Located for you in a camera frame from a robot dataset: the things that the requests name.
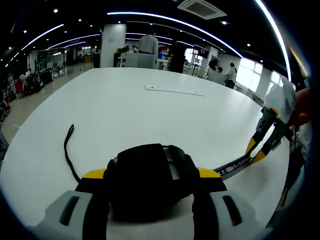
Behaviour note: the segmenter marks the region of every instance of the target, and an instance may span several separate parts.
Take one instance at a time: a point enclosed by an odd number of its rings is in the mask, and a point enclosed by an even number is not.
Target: white pillar
[[[35,60],[37,60],[37,50],[33,50],[32,52],[30,52],[28,54],[28,57],[26,58],[26,66],[27,68],[26,69],[29,69],[31,68],[32,71],[35,70]]]
[[[114,54],[118,48],[122,49],[124,47],[126,30],[127,26],[125,24],[104,25],[100,54],[101,68],[114,66]]]
[[[209,54],[208,54],[208,58],[206,59],[207,60],[207,63],[206,63],[206,66],[203,66],[205,67],[205,70],[208,71],[209,69],[209,62],[211,61],[212,57],[217,57],[218,56],[218,49],[212,47],[212,46],[205,46],[206,49],[209,50]]]
[[[73,60],[75,60],[76,56],[78,55],[78,48],[74,47],[72,51],[73,51]]]

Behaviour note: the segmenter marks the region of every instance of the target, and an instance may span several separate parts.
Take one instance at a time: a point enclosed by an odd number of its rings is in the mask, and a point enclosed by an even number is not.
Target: floor
[[[51,94],[53,94],[63,85],[92,68],[92,62],[66,66],[65,75],[55,78],[52,82],[45,85],[40,92],[12,101],[10,103],[10,113],[4,119],[1,126],[3,135],[9,144],[21,125],[44,100],[46,100]]]

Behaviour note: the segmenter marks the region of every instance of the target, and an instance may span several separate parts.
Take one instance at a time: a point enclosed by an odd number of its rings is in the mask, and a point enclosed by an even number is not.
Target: person
[[[214,56],[212,58],[213,58],[213,60],[211,60],[209,62],[209,68],[211,68],[213,71],[215,71],[217,69],[216,66],[217,66],[219,60]]]
[[[143,36],[138,44],[138,51],[141,54],[153,54],[158,58],[158,39],[154,36],[157,32],[154,29],[149,31],[148,35]]]
[[[290,151],[285,189],[290,189],[300,174],[301,167],[308,161],[311,153],[313,129],[312,119],[315,105],[311,89],[305,88],[296,93],[295,109],[290,117],[289,125],[294,126],[292,139],[293,150]]]
[[[34,71],[31,70],[31,67],[28,68],[28,71],[30,72],[30,74],[34,74]]]
[[[131,51],[133,51],[134,53],[137,52],[137,49],[136,49],[136,46],[135,46],[135,45],[132,45]]]
[[[233,62],[230,63],[230,70],[227,75],[225,75],[225,82],[224,85],[228,88],[234,89],[236,84],[236,77],[237,77],[237,69]]]
[[[172,45],[172,52],[173,56],[170,61],[170,72],[175,72],[175,73],[180,73],[182,74],[184,71],[184,65],[186,63],[185,61],[185,52],[186,48],[185,45],[176,42],[175,44]]]
[[[217,66],[219,60],[218,60],[215,56],[212,56],[212,59],[213,59],[213,60],[211,60],[211,61],[209,62],[209,64],[208,64],[208,65],[209,65],[209,69],[208,69],[206,75],[204,76],[205,79],[208,79],[208,78],[209,78],[210,72],[216,71],[216,69],[217,69],[216,66]]]
[[[25,86],[27,86],[27,81],[26,81],[27,76],[22,73],[22,74],[19,76],[19,78],[20,78],[21,81],[22,81],[22,90],[24,90],[24,89],[25,89]]]

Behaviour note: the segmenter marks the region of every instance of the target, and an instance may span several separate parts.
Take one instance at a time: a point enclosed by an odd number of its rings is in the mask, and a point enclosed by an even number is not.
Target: curved led light strip
[[[142,34],[142,33],[126,33],[126,34],[144,35],[144,34]],[[125,40],[137,40],[137,41],[140,41],[140,39],[138,39],[138,38],[125,38]],[[172,45],[172,44],[170,44],[170,43],[162,42],[162,41],[158,41],[158,43],[160,43],[160,44],[166,44],[166,45]]]
[[[256,3],[259,5],[259,7],[261,8],[261,10],[263,11],[264,15],[266,16],[266,18],[269,20],[276,37],[278,38],[279,44],[281,46],[282,49],[282,53],[284,56],[284,61],[285,61],[285,65],[286,65],[286,70],[288,72],[288,79],[291,82],[291,70],[290,70],[290,63],[289,63],[289,58],[288,58],[288,54],[287,54],[287,50],[286,50],[286,46],[284,43],[284,40],[280,34],[280,31],[275,23],[275,20],[272,18],[270,12],[268,11],[268,9],[266,8],[266,6],[262,3],[262,1],[260,0],[255,0]]]
[[[133,33],[133,32],[126,32],[125,34],[133,34],[133,35],[147,35],[147,34],[143,34],[143,33]],[[165,37],[165,36],[157,36],[155,35],[154,37],[156,38],[162,38],[162,39],[168,39],[168,40],[173,40],[172,38],[169,38],[169,37]]]
[[[74,44],[70,44],[70,45],[68,45],[68,46],[65,46],[65,48],[70,47],[70,46],[73,46],[73,45],[77,45],[77,44],[84,44],[84,43],[85,43],[85,41],[77,42],[77,43],[74,43]]]
[[[145,21],[127,21],[128,23],[139,23],[139,24],[149,24],[149,22],[145,22]],[[162,27],[165,27],[165,28],[170,28],[170,29],[174,29],[174,30],[177,30],[179,32],[184,32],[185,34],[189,34],[191,36],[194,36],[198,39],[201,39],[203,40],[203,37],[199,37],[197,35],[194,35],[193,33],[190,33],[188,31],[182,31],[180,30],[179,28],[175,28],[175,27],[172,27],[172,26],[168,26],[168,25],[163,25],[163,24],[159,24],[159,23],[154,23],[153,25],[156,25],[156,26],[162,26]],[[211,44],[213,47],[215,47],[216,49],[221,49],[221,47],[217,46],[216,44],[213,44],[212,42],[208,41],[208,40],[205,40],[206,43],[208,44]]]
[[[70,39],[70,40],[67,40],[67,41],[60,42],[60,43],[58,43],[58,44],[56,44],[56,45],[53,45],[53,46],[51,46],[51,47],[48,47],[48,49],[51,49],[51,48],[53,48],[53,47],[55,47],[55,46],[58,46],[58,45],[60,45],[60,44],[64,44],[64,43],[66,43],[66,42],[70,42],[70,41],[73,41],[73,40],[83,39],[83,38],[93,37],[93,36],[99,36],[99,35],[100,35],[100,34],[93,34],[93,35],[88,35],[88,36],[77,37],[77,38],[74,38],[74,39]]]
[[[191,46],[191,47],[194,47],[194,45],[191,45],[191,44],[189,44],[189,43],[186,43],[186,42],[184,42],[184,41],[176,41],[177,43],[182,43],[182,44],[187,44],[187,45],[189,45],[189,46]]]
[[[234,51],[240,58],[243,58],[243,56],[237,52],[235,49],[233,49],[231,46],[229,46],[227,43],[225,43],[224,41],[222,41],[220,38],[217,38],[216,36],[212,35],[211,33],[197,27],[194,25],[191,25],[187,22],[184,21],[180,21],[171,17],[167,17],[167,16],[162,16],[162,15],[157,15],[157,14],[152,14],[152,13],[145,13],[145,12],[133,12],[133,11],[123,11],[123,12],[108,12],[107,15],[145,15],[145,16],[150,16],[150,17],[156,17],[156,18],[161,18],[161,19],[166,19],[166,20],[170,20],[170,21],[174,21],[176,23],[180,23],[183,25],[186,25],[188,27],[191,27],[193,29],[196,29],[212,38],[214,38],[215,40],[219,41],[220,43],[222,43],[223,45],[227,46],[229,49],[231,49],[232,51]]]
[[[165,44],[165,45],[172,45],[172,44],[170,44],[170,43],[163,42],[163,41],[158,41],[158,43],[160,43],[160,44]]]
[[[62,27],[62,26],[64,26],[64,24],[60,24],[59,26],[56,26],[56,27],[54,27],[54,28],[51,28],[50,30],[48,30],[48,31],[42,33],[41,35],[37,36],[35,39],[33,39],[31,42],[29,42],[27,45],[25,45],[25,46],[21,49],[21,51],[22,51],[23,49],[25,49],[26,47],[28,47],[30,44],[32,44],[35,40],[41,38],[43,35],[46,35],[47,33],[50,33],[51,31],[53,31],[53,30],[55,30],[55,29],[57,29],[57,28],[60,28],[60,27]]]

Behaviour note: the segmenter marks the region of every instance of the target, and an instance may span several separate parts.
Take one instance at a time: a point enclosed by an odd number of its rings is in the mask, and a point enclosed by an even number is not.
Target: black ceiling
[[[39,38],[23,52],[28,54],[32,51],[33,47],[37,50],[42,50],[69,39],[98,34],[100,28],[103,29],[104,24],[113,24],[121,21],[122,23],[126,23],[127,32],[131,33],[146,33],[148,25],[138,22],[152,22],[181,29],[204,38],[222,48],[228,54],[236,56],[233,51],[215,39],[180,23],[150,16],[106,14],[108,12],[124,11],[153,13],[179,19],[215,35],[235,48],[244,57],[256,61],[270,61],[280,66],[285,66],[278,40],[268,20],[254,0],[207,0],[207,2],[227,14],[225,17],[211,20],[204,20],[178,9],[177,6],[182,1],[149,0],[139,3],[132,0],[122,0],[119,2],[109,0],[92,0],[90,2],[80,2],[78,0],[13,0],[4,2],[2,9],[6,9],[7,13],[0,15],[2,35],[0,58],[3,59],[0,62],[0,69],[2,70],[5,64],[31,40],[60,24],[64,24],[64,26]],[[276,12],[277,16],[284,16],[283,11],[281,12],[284,9],[283,5],[278,6],[278,3],[274,0],[266,0],[265,4],[272,11]],[[58,13],[53,12],[55,8],[58,9]],[[223,25],[221,21],[226,21],[228,24]],[[190,44],[204,45],[201,39],[184,32],[158,25],[154,25],[154,27],[157,29],[159,36]],[[133,35],[127,37],[139,38],[139,36]],[[94,44],[99,39],[99,37],[89,37],[83,39],[83,41],[86,41],[88,44]],[[166,39],[162,40],[162,42],[170,43]]]

